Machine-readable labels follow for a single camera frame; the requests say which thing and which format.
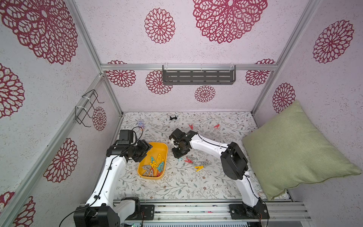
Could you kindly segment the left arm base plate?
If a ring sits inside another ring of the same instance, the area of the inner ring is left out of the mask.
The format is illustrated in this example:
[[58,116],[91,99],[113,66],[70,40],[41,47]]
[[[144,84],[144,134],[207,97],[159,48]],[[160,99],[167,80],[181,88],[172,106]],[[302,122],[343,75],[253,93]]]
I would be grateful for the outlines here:
[[155,205],[141,205],[128,220],[153,220]]

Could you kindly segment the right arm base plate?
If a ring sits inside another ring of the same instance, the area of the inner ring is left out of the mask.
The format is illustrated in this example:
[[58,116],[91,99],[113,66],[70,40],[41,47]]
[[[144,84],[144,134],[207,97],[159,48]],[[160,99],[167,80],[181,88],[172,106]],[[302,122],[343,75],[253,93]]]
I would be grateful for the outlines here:
[[254,207],[247,206],[244,203],[229,204],[231,219],[269,219],[267,206],[264,203],[257,203]]

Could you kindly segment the grey clothespin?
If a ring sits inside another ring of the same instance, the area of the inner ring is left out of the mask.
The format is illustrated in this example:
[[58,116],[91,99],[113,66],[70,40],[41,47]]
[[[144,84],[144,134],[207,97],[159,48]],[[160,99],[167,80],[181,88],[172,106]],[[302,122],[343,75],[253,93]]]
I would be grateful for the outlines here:
[[144,165],[142,167],[142,169],[144,170],[144,173],[142,174],[142,176],[147,176],[147,177],[154,176],[154,169],[151,165]]

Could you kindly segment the yellow storage box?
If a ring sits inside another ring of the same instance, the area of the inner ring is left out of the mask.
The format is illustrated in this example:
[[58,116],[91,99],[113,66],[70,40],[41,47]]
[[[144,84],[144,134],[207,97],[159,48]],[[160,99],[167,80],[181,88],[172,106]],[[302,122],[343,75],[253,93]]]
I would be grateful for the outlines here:
[[147,156],[140,162],[138,174],[140,177],[148,180],[160,180],[166,170],[166,161],[169,148],[165,143],[151,142],[151,150]]

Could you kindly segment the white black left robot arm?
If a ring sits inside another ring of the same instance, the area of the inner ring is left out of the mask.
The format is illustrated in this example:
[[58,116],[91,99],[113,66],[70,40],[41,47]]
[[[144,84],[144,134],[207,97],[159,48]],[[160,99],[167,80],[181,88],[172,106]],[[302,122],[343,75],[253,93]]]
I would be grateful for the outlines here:
[[129,159],[141,162],[153,146],[138,142],[116,141],[107,149],[103,172],[85,206],[76,208],[73,219],[76,227],[119,227],[137,210],[137,199],[126,199],[114,206],[116,181]]

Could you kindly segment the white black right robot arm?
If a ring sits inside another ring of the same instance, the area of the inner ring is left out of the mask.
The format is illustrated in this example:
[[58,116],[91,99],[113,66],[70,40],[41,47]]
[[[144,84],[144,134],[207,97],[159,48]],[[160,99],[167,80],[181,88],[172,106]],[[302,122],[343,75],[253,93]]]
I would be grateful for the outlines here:
[[187,155],[191,149],[220,158],[225,175],[235,181],[242,196],[241,205],[237,205],[236,208],[230,207],[232,218],[269,219],[265,202],[256,195],[249,180],[248,160],[237,143],[220,143],[205,138],[198,132],[185,133],[180,129],[175,129],[169,140],[174,145],[172,152],[177,159]]

